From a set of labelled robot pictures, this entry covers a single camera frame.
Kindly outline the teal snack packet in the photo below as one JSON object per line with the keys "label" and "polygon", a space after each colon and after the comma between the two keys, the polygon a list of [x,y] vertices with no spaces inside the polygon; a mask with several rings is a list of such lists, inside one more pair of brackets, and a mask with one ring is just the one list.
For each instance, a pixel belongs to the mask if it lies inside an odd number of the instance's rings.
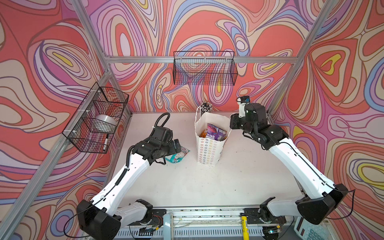
{"label": "teal snack packet", "polygon": [[182,161],[182,159],[190,152],[190,150],[188,150],[187,148],[185,147],[181,147],[181,152],[180,153],[176,153],[174,155],[171,155],[171,156],[166,156],[165,159],[166,161],[172,163],[172,164],[176,164],[176,163],[179,163]]}

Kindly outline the purple snack packet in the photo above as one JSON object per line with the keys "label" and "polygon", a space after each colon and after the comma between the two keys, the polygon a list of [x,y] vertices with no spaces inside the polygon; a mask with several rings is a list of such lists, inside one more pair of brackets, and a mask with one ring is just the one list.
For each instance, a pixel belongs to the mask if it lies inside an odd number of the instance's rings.
{"label": "purple snack packet", "polygon": [[205,138],[221,142],[227,138],[227,132],[216,127],[213,124],[207,124]]}

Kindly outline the white patterned paper bag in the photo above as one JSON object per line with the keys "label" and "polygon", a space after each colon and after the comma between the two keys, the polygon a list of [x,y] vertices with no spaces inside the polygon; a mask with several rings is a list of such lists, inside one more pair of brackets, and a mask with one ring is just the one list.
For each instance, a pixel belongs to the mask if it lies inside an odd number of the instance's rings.
{"label": "white patterned paper bag", "polygon": [[[207,124],[213,124],[216,127],[227,132],[227,138],[218,142],[208,138],[200,138],[201,133],[207,129]],[[202,165],[214,167],[222,157],[224,146],[231,134],[230,119],[223,115],[213,113],[201,113],[200,107],[195,115],[195,137],[197,142],[197,162]]]}

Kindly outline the orange snack packet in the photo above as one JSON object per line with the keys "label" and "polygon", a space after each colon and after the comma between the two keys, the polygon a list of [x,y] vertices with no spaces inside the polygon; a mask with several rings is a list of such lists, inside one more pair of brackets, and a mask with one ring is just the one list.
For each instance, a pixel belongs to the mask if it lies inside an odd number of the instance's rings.
{"label": "orange snack packet", "polygon": [[205,130],[201,133],[200,138],[206,138],[206,136],[207,136],[207,129],[205,129]]}

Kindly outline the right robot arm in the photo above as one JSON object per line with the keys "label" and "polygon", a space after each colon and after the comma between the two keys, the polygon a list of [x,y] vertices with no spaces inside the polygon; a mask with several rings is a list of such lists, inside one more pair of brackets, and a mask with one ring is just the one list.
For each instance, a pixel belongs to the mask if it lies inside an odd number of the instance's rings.
{"label": "right robot arm", "polygon": [[270,197],[259,208],[257,217],[269,222],[277,217],[302,217],[319,225],[349,193],[343,184],[335,184],[322,174],[295,146],[289,135],[278,125],[270,125],[263,105],[239,97],[239,112],[231,115],[230,128],[242,130],[249,138],[277,157],[292,173],[303,193],[295,198]]}

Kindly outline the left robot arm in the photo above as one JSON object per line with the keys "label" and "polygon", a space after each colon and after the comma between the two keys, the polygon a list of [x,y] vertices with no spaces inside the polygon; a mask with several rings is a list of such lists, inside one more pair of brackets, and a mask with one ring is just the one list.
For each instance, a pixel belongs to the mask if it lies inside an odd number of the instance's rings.
{"label": "left robot arm", "polygon": [[78,204],[80,229],[95,240],[112,240],[125,226],[136,222],[150,223],[153,218],[150,203],[142,199],[127,207],[120,207],[120,203],[152,163],[179,152],[180,142],[173,139],[172,130],[154,127],[149,137],[129,148],[126,164],[117,175],[90,201],[82,200]]}

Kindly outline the pencil cup with pencils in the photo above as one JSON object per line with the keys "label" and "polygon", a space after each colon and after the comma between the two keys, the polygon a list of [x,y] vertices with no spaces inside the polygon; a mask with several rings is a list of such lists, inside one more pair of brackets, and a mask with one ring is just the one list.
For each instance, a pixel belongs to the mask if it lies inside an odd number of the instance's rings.
{"label": "pencil cup with pencils", "polygon": [[203,102],[200,105],[201,113],[210,113],[213,110],[213,105],[209,102]]}

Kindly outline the black marker pen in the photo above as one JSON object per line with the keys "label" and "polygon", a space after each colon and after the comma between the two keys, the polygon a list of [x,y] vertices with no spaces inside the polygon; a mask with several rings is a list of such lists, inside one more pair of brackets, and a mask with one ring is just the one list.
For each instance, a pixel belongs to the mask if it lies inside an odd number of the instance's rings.
{"label": "black marker pen", "polygon": [[108,141],[109,141],[109,134],[106,135],[106,138],[105,138],[105,141],[104,141],[104,145],[103,145],[103,151],[107,150]]}

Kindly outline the silver tape roll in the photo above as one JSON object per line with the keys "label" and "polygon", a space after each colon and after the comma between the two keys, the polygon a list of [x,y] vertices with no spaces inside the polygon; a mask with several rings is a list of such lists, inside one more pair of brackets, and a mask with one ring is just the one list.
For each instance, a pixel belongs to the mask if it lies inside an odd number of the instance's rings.
{"label": "silver tape roll", "polygon": [[112,134],[117,127],[117,121],[108,115],[98,115],[93,120],[92,127],[98,133]]}

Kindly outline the yellow marker pen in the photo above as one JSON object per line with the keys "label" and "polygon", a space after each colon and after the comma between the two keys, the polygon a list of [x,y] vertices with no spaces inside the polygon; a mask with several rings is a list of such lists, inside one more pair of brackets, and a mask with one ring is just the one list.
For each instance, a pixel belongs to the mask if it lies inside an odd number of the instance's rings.
{"label": "yellow marker pen", "polygon": [[247,217],[245,215],[241,215],[241,223],[242,223],[242,232],[243,232],[243,240],[249,240],[249,230],[247,227]]}

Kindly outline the white calculator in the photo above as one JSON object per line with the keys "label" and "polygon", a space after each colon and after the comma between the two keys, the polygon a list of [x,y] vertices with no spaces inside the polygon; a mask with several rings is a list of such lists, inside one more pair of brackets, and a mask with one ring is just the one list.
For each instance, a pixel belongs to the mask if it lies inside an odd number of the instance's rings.
{"label": "white calculator", "polygon": [[294,231],[302,240],[327,240],[330,235],[323,225],[313,225],[303,217],[297,218]]}

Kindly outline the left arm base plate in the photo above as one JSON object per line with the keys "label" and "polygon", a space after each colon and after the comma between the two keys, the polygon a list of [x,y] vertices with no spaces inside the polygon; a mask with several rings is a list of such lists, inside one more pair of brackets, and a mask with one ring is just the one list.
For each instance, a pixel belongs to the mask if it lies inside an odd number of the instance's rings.
{"label": "left arm base plate", "polygon": [[152,209],[145,215],[143,220],[133,222],[129,224],[129,226],[152,226],[153,228],[160,228],[163,225],[163,218],[166,213],[166,209]]}

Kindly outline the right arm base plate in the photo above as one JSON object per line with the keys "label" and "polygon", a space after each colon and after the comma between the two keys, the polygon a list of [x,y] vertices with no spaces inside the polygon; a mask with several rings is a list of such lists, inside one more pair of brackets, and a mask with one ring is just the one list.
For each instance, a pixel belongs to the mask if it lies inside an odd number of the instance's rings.
{"label": "right arm base plate", "polygon": [[275,217],[266,208],[245,208],[244,215],[249,224],[284,225],[287,222],[284,216]]}

